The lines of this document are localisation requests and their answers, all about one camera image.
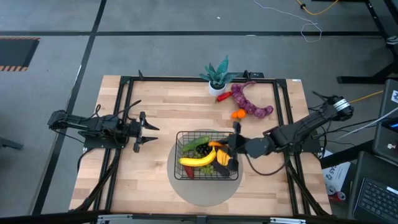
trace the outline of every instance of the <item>potted plant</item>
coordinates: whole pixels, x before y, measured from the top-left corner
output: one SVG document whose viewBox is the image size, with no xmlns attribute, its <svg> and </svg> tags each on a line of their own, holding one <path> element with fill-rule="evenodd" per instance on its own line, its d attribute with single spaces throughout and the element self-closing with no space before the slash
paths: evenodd
<svg viewBox="0 0 398 224">
<path fill-rule="evenodd" d="M 209 67 L 205 66 L 207 75 L 200 74 L 202 79 L 209 81 L 209 93 L 211 96 L 220 96 L 225 92 L 226 84 L 230 83 L 237 75 L 227 73 L 228 56 L 220 63 L 217 71 L 209 63 Z"/>
</svg>

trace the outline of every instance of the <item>cable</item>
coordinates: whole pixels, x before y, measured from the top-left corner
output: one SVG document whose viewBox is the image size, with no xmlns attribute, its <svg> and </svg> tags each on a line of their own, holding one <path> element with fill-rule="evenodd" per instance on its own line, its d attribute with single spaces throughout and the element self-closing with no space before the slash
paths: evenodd
<svg viewBox="0 0 398 224">
<path fill-rule="evenodd" d="M 89 153 L 91 150 L 93 150 L 93 149 L 87 149 L 87 150 L 79 157 L 79 160 L 77 161 L 77 172 L 79 172 L 79 169 L 80 169 L 80 162 L 81 162 L 81 159 L 82 159 L 87 153 Z"/>
<path fill-rule="evenodd" d="M 302 27 L 302 29 L 301 29 L 301 35 L 304 37 L 304 40 L 305 40 L 307 43 L 314 43 L 314 42 L 317 42 L 317 41 L 321 40 L 321 38 L 322 38 L 322 30 L 317 26 L 317 23 L 314 23 L 314 22 L 312 22 L 311 20 L 308 20 L 308 19 L 304 19 L 304 18 L 302 18 L 302 17 L 300 17 L 300 16 L 293 15 L 293 14 L 291 14 L 291 13 L 289 13 L 289 12 L 280 11 L 280 10 L 275 9 L 275 8 L 273 8 L 273 7 L 264 7 L 264 6 L 262 6 L 260 3 L 258 3 L 256 0 L 253 0 L 253 1 L 254 1 L 254 3 L 256 3 L 257 5 L 259 5 L 259 6 L 262 7 L 263 9 L 272 9 L 272 10 L 275 10 L 275 11 L 277 11 L 277 12 L 280 12 L 280 13 L 283 13 L 283 14 L 288 14 L 288 15 L 294 16 L 294 17 L 296 17 L 296 18 L 302 19 L 302 20 L 304 20 L 304 21 L 306 21 L 306 22 L 310 22 L 310 23 L 304 24 L 303 27 Z M 315 28 L 317 28 L 317 29 L 319 30 L 320 33 L 319 33 L 319 39 L 318 39 L 318 40 L 313 40 L 313 41 L 308 41 L 308 40 L 307 40 L 307 38 L 306 38 L 305 35 L 303 34 L 303 30 L 304 30 L 305 26 L 308 26 L 308 25 L 314 26 Z"/>
<path fill-rule="evenodd" d="M 321 151 L 320 159 L 322 159 L 323 156 L 325 156 L 325 153 L 326 153 L 326 145 L 328 144 L 328 139 L 326 138 L 326 131 L 325 131 L 325 128 L 323 128 L 322 126 L 321 126 L 321 128 L 323 129 L 323 133 L 324 133 L 325 135 L 324 135 L 323 149 L 322 149 L 322 151 Z"/>
<path fill-rule="evenodd" d="M 313 13 L 313 12 L 308 11 L 307 8 L 305 7 L 305 4 L 302 4 L 299 0 L 296 0 L 296 1 L 300 4 L 300 7 L 301 7 L 302 9 L 304 9 L 304 11 L 306 11 L 308 14 L 313 15 L 313 16 L 317 16 L 317 15 L 320 15 L 320 14 L 326 12 L 327 10 L 329 10 L 329 9 L 330 9 L 332 6 L 334 6 L 339 0 L 336 0 L 335 2 L 333 2 L 333 3 L 332 3 L 329 7 L 327 7 L 326 9 L 324 9 L 324 10 L 322 10 L 322 11 L 320 11 L 320 12 L 316 12 L 316 13 Z"/>
<path fill-rule="evenodd" d="M 313 106 L 313 107 L 310 107 L 310 108 L 308 108 L 310 111 L 317 111 L 317 110 L 319 110 L 319 108 L 318 107 L 320 107 L 320 106 L 322 106 L 323 105 L 323 103 L 321 104 L 321 105 L 318 105 L 318 106 Z"/>
<path fill-rule="evenodd" d="M 93 115 L 89 116 L 89 117 L 86 118 L 86 119 L 81 120 L 80 122 L 82 122 L 82 121 L 88 121 L 89 119 L 93 118 L 94 116 L 99 117 L 98 112 L 100 111 L 100 109 L 101 109 L 101 105 L 97 105 L 97 106 L 95 107 L 95 112 L 93 113 Z"/>
<path fill-rule="evenodd" d="M 331 141 L 331 140 L 329 140 L 329 142 L 333 142 L 333 143 L 336 143 L 336 144 L 344 144 L 344 145 L 355 146 L 353 143 L 348 143 L 348 142 L 336 142 L 336 141 Z"/>
<path fill-rule="evenodd" d="M 119 111 L 117 114 L 113 115 L 112 117 L 106 119 L 105 121 L 110 121 L 113 118 L 117 117 L 120 113 L 125 112 L 127 110 L 127 113 L 129 113 L 130 108 L 132 108 L 133 106 L 136 106 L 137 104 L 139 104 L 141 102 L 141 100 L 137 100 L 135 102 L 132 103 L 132 105 L 128 106 L 127 108 L 124 108 L 123 110 Z"/>
<path fill-rule="evenodd" d="M 382 93 L 382 92 L 384 92 L 384 91 L 383 91 L 383 90 L 381 90 L 381 91 L 378 91 L 378 92 L 375 92 L 375 93 L 369 94 L 368 96 L 364 96 L 364 97 L 361 97 L 361 98 L 359 98 L 359 99 L 356 99 L 356 100 L 350 101 L 349 103 L 355 103 L 355 102 L 358 102 L 358 101 L 361 101 L 361 100 L 365 100 L 366 98 L 369 98 L 369 97 L 371 97 L 371 96 L 374 96 L 374 95 L 380 94 L 380 93 Z"/>
<path fill-rule="evenodd" d="M 395 109 L 393 109 L 392 111 L 388 112 L 387 114 L 385 114 L 385 115 L 382 116 L 381 118 L 379 118 L 379 119 L 373 121 L 372 123 L 367 124 L 367 125 L 365 125 L 365 126 L 363 126 L 363 127 L 360 127 L 360 128 L 358 128 L 358 129 L 355 129 L 354 131 L 351 131 L 351 132 L 349 132 L 349 133 L 347 133 L 347 134 L 344 134 L 344 135 L 342 135 L 342 136 L 336 138 L 335 140 L 339 140 L 339 139 L 341 139 L 341 138 L 343 138 L 343 137 L 349 136 L 349 135 L 352 134 L 352 133 L 355 133 L 355 132 L 360 131 L 360 130 L 362 130 L 362 129 L 364 129 L 364 128 L 367 128 L 368 126 L 370 126 L 370 125 L 372 125 L 372 124 L 374 124 L 374 123 L 377 123 L 377 122 L 381 121 L 381 120 L 384 119 L 385 117 L 388 117 L 390 114 L 392 114 L 393 112 L 395 112 L 395 111 L 397 111 L 397 110 L 398 110 L 398 107 L 395 108 Z"/>
<path fill-rule="evenodd" d="M 375 121 L 375 120 L 376 120 L 376 119 L 370 119 L 370 120 L 367 120 L 367 121 L 362 121 L 362 122 L 358 122 L 358 123 L 346 125 L 346 126 L 343 126 L 343 127 L 341 127 L 341 128 L 338 128 L 338 129 L 334 129 L 334 130 L 332 130 L 332 131 L 329 131 L 328 133 L 334 133 L 334 132 L 337 132 L 337 131 L 339 131 L 339 130 L 341 130 L 341 129 L 344 129 L 344 128 L 349 128 L 349 127 L 352 127 L 352 126 L 356 126 L 356 125 L 359 125 L 359 124 L 368 123 L 368 122 Z"/>
<path fill-rule="evenodd" d="M 285 162 L 282 164 L 282 166 L 281 166 L 280 168 L 278 168 L 277 170 L 275 170 L 275 171 L 273 171 L 273 172 L 270 172 L 270 173 L 268 173 L 268 174 L 263 174 L 263 173 L 258 172 L 258 171 L 253 167 L 253 164 L 251 164 L 251 161 L 250 161 L 250 159 L 249 159 L 249 156 L 248 156 L 247 154 L 245 154 L 245 156 L 246 156 L 246 158 L 248 159 L 248 162 L 249 162 L 249 165 L 250 165 L 251 169 L 252 169 L 254 172 L 256 172 L 257 174 L 259 174 L 259 175 L 264 175 L 264 176 L 274 175 L 274 174 L 278 173 L 278 172 L 279 172 L 281 169 L 283 169 L 283 168 L 286 166 L 286 164 L 290 161 L 289 157 L 287 157 L 288 159 L 285 160 Z"/>
<path fill-rule="evenodd" d="M 62 134 L 62 135 L 64 135 L 64 136 L 66 136 L 66 137 L 70 137 L 71 139 L 74 139 L 74 140 L 76 140 L 76 141 L 81 142 L 81 143 L 84 144 L 83 141 L 81 141 L 81 140 L 79 140 L 79 139 L 77 139 L 77 138 L 75 138 L 75 137 L 69 136 L 69 135 L 67 135 L 67 134 L 63 134 L 63 133 L 61 133 L 61 132 L 59 132 L 59 131 L 56 131 L 56 130 L 53 130 L 53 131 L 55 131 L 55 132 L 58 133 L 58 134 Z"/>
</svg>

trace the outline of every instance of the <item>wooden tabletop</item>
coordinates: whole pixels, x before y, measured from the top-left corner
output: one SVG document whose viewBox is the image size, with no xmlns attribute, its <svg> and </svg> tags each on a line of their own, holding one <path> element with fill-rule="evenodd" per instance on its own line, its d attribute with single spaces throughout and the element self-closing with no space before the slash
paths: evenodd
<svg viewBox="0 0 398 224">
<path fill-rule="evenodd" d="M 112 114 L 118 92 L 120 76 L 104 76 L 97 104 L 100 115 Z M 300 80 L 287 80 L 294 120 L 308 115 L 307 104 Z M 123 93 L 124 108 L 127 87 Z M 271 84 L 257 83 L 244 89 L 252 103 L 275 107 Z M 287 123 L 282 89 L 279 90 L 284 122 Z M 115 213 L 173 213 L 207 215 L 292 215 L 285 169 L 275 175 L 257 175 L 243 158 L 243 176 L 236 193 L 227 201 L 212 207 L 192 205 L 174 192 L 167 176 L 167 158 L 179 131 L 214 129 L 233 131 L 231 112 L 237 110 L 233 99 L 215 104 L 208 93 L 207 83 L 197 82 L 134 82 L 131 102 L 142 100 L 129 115 L 138 117 L 145 111 L 150 124 L 160 131 L 144 130 L 143 135 L 158 137 L 145 143 L 140 153 L 132 151 L 132 143 L 122 150 L 114 189 L 111 211 Z M 248 138 L 262 136 L 262 132 L 278 125 L 276 111 L 264 119 L 248 116 L 241 121 L 241 134 Z M 95 149 L 81 161 L 70 208 L 76 208 L 93 190 L 100 176 L 104 149 Z M 320 163 L 310 153 L 301 153 L 305 183 L 317 202 L 331 213 Z M 281 153 L 272 153 L 252 159 L 260 172 L 271 172 L 284 162 Z M 100 208 L 104 208 L 108 185 L 105 186 Z M 296 186 L 299 210 L 302 200 Z"/>
</svg>

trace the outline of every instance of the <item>banana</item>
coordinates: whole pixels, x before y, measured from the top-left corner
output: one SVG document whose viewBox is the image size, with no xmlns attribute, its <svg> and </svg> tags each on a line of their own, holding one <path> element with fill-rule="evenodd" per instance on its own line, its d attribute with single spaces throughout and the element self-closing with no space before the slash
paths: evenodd
<svg viewBox="0 0 398 224">
<path fill-rule="evenodd" d="M 211 152 L 207 156 L 201 159 L 180 158 L 178 161 L 180 162 L 181 165 L 184 166 L 199 167 L 199 166 L 205 166 L 213 162 L 213 160 L 216 158 L 216 155 L 217 155 L 216 149 L 213 146 Z"/>
</svg>

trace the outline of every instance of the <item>white pot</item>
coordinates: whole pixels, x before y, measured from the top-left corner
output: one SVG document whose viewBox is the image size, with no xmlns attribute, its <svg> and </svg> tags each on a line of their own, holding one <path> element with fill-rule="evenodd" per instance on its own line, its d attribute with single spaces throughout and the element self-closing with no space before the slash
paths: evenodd
<svg viewBox="0 0 398 224">
<path fill-rule="evenodd" d="M 211 87 L 210 82 L 209 82 L 209 93 L 211 96 L 220 96 L 225 92 L 226 85 L 224 85 L 224 88 L 220 90 L 216 90 L 213 87 Z"/>
</svg>

